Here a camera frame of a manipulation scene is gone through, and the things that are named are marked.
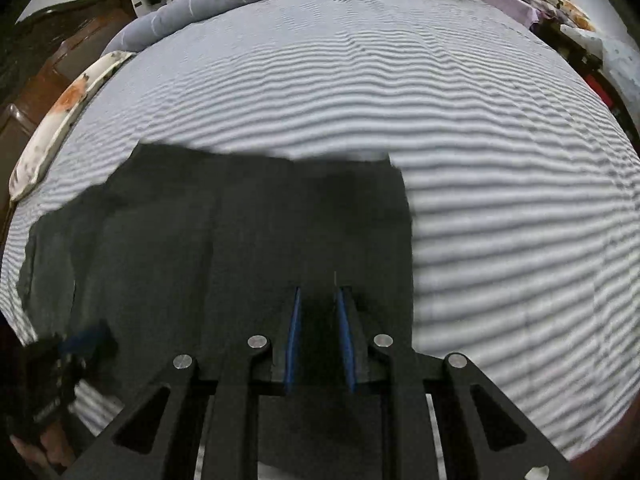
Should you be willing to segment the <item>left hand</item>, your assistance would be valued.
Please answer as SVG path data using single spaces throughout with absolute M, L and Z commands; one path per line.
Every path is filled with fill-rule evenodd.
M 54 467 L 68 468 L 76 460 L 76 454 L 66 437 L 62 422 L 52 422 L 40 434 L 40 445 L 25 442 L 14 434 L 10 441 L 16 452 L 29 465 L 37 465 L 45 470 L 55 471 Z

